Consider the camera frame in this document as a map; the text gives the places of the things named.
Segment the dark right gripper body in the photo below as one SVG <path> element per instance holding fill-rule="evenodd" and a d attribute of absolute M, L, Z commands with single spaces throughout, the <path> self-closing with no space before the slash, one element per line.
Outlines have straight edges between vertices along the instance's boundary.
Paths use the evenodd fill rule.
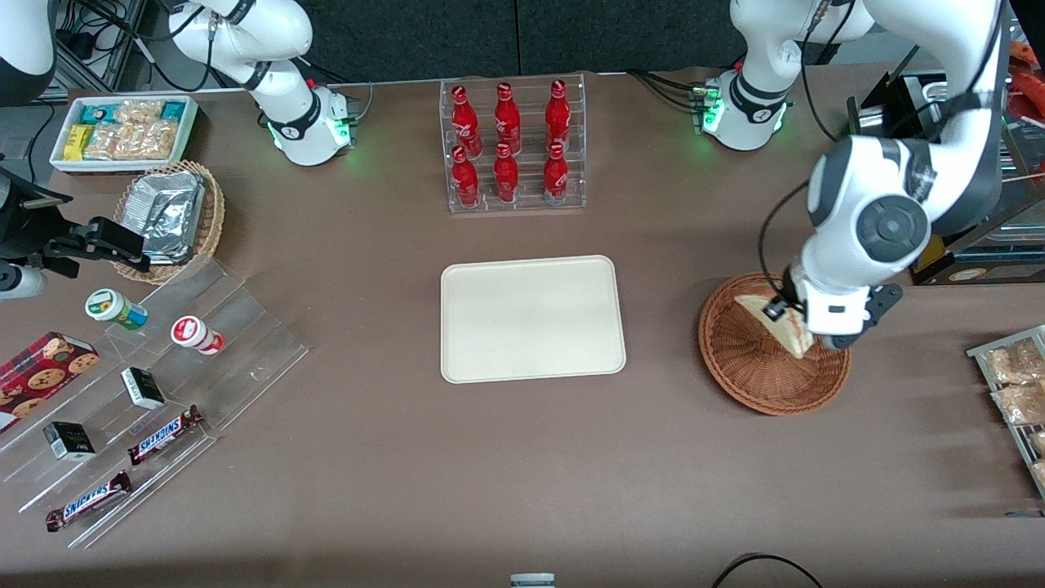
<path fill-rule="evenodd" d="M 78 224 L 64 218 L 59 206 L 72 196 L 44 189 L 17 177 L 6 168 L 2 172 L 1 256 L 5 263 L 50 271 L 60 276 L 76 276 L 79 263 L 63 253 L 50 251 L 52 242 L 66 238 Z"/>

